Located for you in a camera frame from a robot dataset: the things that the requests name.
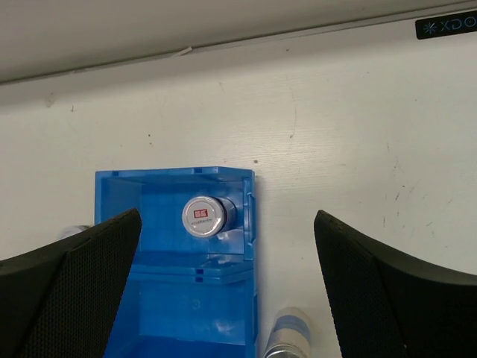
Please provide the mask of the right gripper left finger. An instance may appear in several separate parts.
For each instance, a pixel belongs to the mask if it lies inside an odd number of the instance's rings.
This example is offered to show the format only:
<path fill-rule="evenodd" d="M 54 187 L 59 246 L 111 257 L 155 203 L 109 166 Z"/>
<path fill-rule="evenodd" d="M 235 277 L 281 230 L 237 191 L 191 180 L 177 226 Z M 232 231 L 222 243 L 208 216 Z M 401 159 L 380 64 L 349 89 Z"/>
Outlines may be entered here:
<path fill-rule="evenodd" d="M 1 261 L 2 357 L 102 357 L 142 228 L 127 210 Z"/>

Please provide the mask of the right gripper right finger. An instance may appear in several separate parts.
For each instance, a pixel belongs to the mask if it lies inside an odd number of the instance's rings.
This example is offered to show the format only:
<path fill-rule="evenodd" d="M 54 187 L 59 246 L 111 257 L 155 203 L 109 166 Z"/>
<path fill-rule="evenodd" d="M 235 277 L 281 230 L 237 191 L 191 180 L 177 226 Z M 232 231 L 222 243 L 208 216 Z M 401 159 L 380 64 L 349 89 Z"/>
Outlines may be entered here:
<path fill-rule="evenodd" d="M 475 357 L 476 276 L 420 260 L 320 210 L 315 243 L 343 357 Z"/>

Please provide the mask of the silver-lid blue-label bottle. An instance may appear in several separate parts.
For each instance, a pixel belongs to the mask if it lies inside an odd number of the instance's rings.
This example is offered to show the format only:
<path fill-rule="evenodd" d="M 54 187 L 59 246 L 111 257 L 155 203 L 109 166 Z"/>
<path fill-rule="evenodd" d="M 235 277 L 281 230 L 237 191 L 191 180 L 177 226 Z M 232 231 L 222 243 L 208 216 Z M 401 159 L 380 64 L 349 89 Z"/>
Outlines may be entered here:
<path fill-rule="evenodd" d="M 308 316 L 296 307 L 277 313 L 265 349 L 265 358 L 309 358 L 312 356 Z"/>

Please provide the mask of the white-lid spice jar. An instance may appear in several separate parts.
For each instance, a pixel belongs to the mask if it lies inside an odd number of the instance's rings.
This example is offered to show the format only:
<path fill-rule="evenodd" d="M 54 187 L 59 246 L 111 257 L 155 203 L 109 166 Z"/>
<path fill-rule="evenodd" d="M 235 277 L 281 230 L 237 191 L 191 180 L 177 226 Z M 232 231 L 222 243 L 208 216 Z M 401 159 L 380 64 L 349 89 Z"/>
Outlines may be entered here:
<path fill-rule="evenodd" d="M 72 225 L 63 228 L 57 235 L 56 240 L 60 241 L 70 236 L 74 236 L 90 228 L 90 225 Z"/>
<path fill-rule="evenodd" d="M 236 216 L 236 206 L 228 198 L 199 195 L 185 204 L 181 217 L 189 234 L 206 239 L 230 230 Z"/>

